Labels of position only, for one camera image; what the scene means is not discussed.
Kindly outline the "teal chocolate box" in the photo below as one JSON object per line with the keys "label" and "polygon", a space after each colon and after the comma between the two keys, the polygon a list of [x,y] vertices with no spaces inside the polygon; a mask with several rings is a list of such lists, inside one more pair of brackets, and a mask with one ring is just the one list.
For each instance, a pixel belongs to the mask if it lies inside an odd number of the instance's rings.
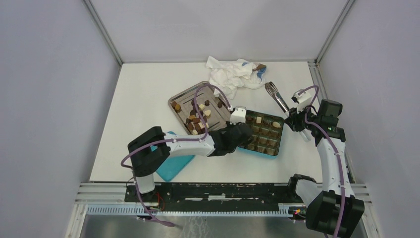
{"label": "teal chocolate box", "polygon": [[[256,123],[257,117],[262,117],[261,123]],[[281,128],[273,127],[272,123],[274,121],[280,123]],[[249,144],[240,145],[238,148],[258,156],[277,157],[283,133],[284,118],[248,110],[246,125],[253,130],[253,140]]]}

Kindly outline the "white oval chocolate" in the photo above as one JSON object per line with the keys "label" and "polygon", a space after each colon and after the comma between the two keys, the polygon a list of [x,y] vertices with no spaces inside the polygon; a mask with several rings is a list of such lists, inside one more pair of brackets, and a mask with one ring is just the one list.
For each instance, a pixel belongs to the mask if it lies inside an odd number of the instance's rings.
{"label": "white oval chocolate", "polygon": [[276,121],[274,121],[274,122],[272,123],[272,126],[273,126],[273,127],[275,127],[275,128],[281,128],[281,124],[280,124],[280,123],[278,123],[278,122],[276,122]]}

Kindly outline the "steel tongs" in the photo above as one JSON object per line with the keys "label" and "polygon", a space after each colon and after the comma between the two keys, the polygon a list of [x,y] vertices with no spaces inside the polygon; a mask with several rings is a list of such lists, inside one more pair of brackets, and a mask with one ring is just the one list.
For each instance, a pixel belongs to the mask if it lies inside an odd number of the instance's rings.
{"label": "steel tongs", "polygon": [[[289,114],[290,109],[288,105],[286,104],[286,102],[284,101],[284,99],[282,98],[282,96],[279,94],[276,86],[272,82],[267,82],[265,83],[264,87],[266,91],[268,92],[268,94],[274,99],[274,101],[279,105],[279,107],[282,109],[282,111],[285,113],[285,115],[288,118],[290,116]],[[303,138],[305,142],[311,141],[310,135],[305,130],[300,131],[299,134],[301,135],[301,137]]]}

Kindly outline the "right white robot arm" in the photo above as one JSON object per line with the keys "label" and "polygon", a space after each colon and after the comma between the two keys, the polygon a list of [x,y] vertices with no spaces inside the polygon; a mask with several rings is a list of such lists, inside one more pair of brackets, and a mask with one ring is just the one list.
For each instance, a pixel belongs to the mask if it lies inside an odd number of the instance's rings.
{"label": "right white robot arm", "polygon": [[321,160],[322,187],[309,176],[295,174],[286,188],[292,202],[303,201],[306,227],[331,235],[349,238],[364,211],[364,202],[355,197],[346,172],[345,132],[338,127],[338,117],[343,105],[332,100],[322,100],[317,113],[306,106],[301,111],[291,108],[286,124],[295,132],[309,130]]}

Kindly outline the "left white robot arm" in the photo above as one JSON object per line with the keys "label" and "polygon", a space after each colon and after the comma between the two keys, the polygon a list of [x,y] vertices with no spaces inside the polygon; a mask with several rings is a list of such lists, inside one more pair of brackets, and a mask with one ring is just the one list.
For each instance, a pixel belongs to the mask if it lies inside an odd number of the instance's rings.
{"label": "left white robot arm", "polygon": [[150,202],[156,195],[153,173],[166,159],[187,155],[224,156],[252,139],[253,130],[245,123],[213,130],[205,136],[164,133],[160,126],[154,126],[127,145],[129,154],[121,164],[131,160],[136,194],[142,201]]}

